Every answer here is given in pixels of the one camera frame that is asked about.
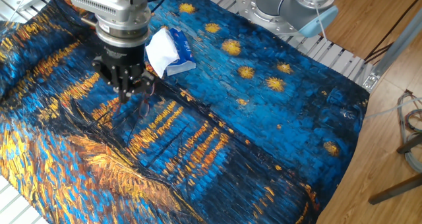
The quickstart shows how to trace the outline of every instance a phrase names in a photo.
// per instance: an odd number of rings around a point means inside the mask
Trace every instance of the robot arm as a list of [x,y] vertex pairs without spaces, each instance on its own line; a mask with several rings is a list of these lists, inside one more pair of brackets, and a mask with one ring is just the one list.
[[155,77],[145,69],[145,41],[150,35],[148,0],[71,0],[95,14],[95,28],[102,41],[101,55],[92,61],[96,72],[113,86],[119,101],[147,91]]

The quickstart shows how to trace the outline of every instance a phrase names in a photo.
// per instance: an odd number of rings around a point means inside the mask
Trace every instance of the starry night fabric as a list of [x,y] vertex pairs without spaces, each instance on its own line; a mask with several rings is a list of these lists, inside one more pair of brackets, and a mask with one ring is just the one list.
[[185,33],[196,69],[120,106],[91,67],[93,31],[51,4],[2,22],[1,175],[50,223],[316,223],[368,93],[209,0],[166,0],[162,27]]

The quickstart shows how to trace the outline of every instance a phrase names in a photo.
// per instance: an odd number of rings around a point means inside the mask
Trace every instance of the metal rod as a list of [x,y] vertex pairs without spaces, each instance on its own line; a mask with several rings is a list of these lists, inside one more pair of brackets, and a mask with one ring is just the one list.
[[405,144],[401,145],[397,149],[397,152],[399,154],[404,154],[406,152],[409,152],[410,149],[412,149],[413,147],[415,147],[416,145],[421,144],[421,143],[422,143],[422,134],[418,134],[416,137],[412,138],[411,140],[409,140]]
[[403,194],[411,189],[414,189],[422,185],[422,174],[416,175],[406,181],[396,184],[391,188],[379,192],[369,198],[369,203],[372,205],[379,204],[382,201],[395,197],[397,195]]

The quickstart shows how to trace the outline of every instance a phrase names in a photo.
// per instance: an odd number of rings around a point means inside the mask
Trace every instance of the tissue pack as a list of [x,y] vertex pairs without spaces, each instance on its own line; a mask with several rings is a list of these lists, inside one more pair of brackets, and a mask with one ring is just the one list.
[[167,75],[171,76],[180,72],[185,72],[196,68],[195,60],[193,59],[191,47],[187,41],[185,34],[177,29],[169,30],[171,37],[179,54],[179,59],[167,66]]

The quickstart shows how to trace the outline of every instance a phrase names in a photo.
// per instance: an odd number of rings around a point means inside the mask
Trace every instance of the cable bundle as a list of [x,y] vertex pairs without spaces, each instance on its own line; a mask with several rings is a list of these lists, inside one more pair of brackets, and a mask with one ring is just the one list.
[[[412,95],[409,92],[405,92],[399,99],[397,104],[400,106],[401,104],[403,104],[403,99],[406,97],[412,97],[413,99],[415,99],[415,96]],[[422,130],[415,128],[413,125],[411,125],[409,123],[409,119],[414,116],[414,115],[418,115],[418,114],[422,114],[422,109],[415,109],[413,111],[411,111],[410,113],[408,113],[405,117],[403,116],[403,111],[402,111],[402,106],[400,106],[398,108],[398,115],[400,118],[400,128],[401,128],[401,132],[402,132],[402,140],[403,140],[403,144],[405,144],[407,141],[411,140],[412,138],[414,138],[417,134],[419,134],[420,132],[422,132]],[[409,136],[406,136],[406,127],[412,129],[415,132],[412,132]],[[411,151],[406,152],[404,154],[406,161],[409,163],[409,165],[418,173],[422,173],[422,163],[416,159],[416,157],[412,154]]]

